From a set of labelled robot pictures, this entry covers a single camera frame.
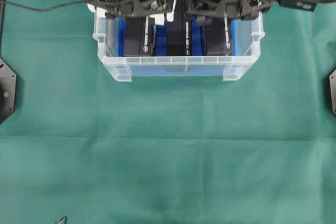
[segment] green cloth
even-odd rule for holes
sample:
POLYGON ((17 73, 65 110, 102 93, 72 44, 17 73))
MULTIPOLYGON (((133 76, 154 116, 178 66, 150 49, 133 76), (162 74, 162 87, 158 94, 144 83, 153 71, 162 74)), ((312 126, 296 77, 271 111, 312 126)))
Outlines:
POLYGON ((272 8, 237 82, 118 83, 85 5, 7 6, 1 56, 18 83, 0 125, 0 222, 335 223, 335 12, 272 8))

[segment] black mount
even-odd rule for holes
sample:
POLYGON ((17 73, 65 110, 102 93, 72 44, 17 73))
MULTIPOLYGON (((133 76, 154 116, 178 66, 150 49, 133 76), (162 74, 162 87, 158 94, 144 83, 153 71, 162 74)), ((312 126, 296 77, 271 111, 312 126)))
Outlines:
MULTIPOLYGON (((0 42, 4 5, 0 4, 0 42)), ((13 114, 15 109, 16 73, 0 58, 0 123, 13 114)))

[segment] blue item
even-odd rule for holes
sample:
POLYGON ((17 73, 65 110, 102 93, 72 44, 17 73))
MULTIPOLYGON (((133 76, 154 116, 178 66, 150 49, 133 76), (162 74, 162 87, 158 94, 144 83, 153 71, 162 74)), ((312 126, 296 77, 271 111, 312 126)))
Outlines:
POLYGON ((125 47, 125 30, 126 30, 126 21, 123 19, 119 20, 119 30, 118 30, 118 57, 124 56, 124 47, 125 47))

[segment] teal fabric surface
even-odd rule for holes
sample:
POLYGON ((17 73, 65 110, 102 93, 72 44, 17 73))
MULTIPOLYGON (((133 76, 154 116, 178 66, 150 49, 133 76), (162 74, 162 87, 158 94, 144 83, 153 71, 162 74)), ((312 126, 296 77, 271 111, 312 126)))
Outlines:
POLYGON ((1 56, 18 84, 0 125, 0 222, 335 223, 335 12, 272 8, 238 82, 118 83, 85 5, 7 6, 1 56))

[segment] black cable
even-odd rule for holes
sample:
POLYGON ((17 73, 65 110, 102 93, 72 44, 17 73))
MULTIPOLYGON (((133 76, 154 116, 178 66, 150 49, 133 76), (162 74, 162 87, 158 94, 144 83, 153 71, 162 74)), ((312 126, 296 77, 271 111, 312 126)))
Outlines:
POLYGON ((25 5, 21 5, 21 4, 17 4, 17 3, 13 3, 13 2, 9 2, 9 1, 2 1, 2 0, 0 0, 0 3, 1 4, 6 4, 6 5, 11 5, 11 6, 18 7, 18 8, 22 8, 22 9, 25 9, 25 10, 30 10, 30 11, 33 11, 33 12, 42 12, 43 13, 43 12, 51 12, 52 10, 56 10, 56 9, 59 9, 59 8, 70 6, 70 5, 78 5, 78 4, 98 5, 98 4, 104 4, 104 5, 107 5, 107 6, 118 6, 118 5, 128 3, 130 1, 133 1, 133 0, 122 0, 122 1, 119 1, 119 2, 116 2, 116 3, 82 0, 82 1, 73 1, 73 2, 69 2, 69 3, 55 5, 55 6, 48 7, 48 8, 34 8, 34 7, 29 7, 29 6, 25 6, 25 5))
POLYGON ((0 3, 15 6, 15 7, 19 7, 19 8, 25 9, 25 10, 31 10, 33 12, 50 12, 52 10, 59 9, 59 8, 62 8, 62 7, 66 7, 66 6, 69 6, 69 5, 86 4, 86 3, 88 3, 88 1, 74 1, 74 2, 69 2, 69 3, 65 3, 65 4, 55 5, 55 6, 52 6, 52 7, 49 7, 49 8, 33 8, 33 7, 20 5, 20 4, 16 4, 16 3, 13 3, 13 2, 9 2, 9 1, 3 1, 3 0, 1 0, 0 3))

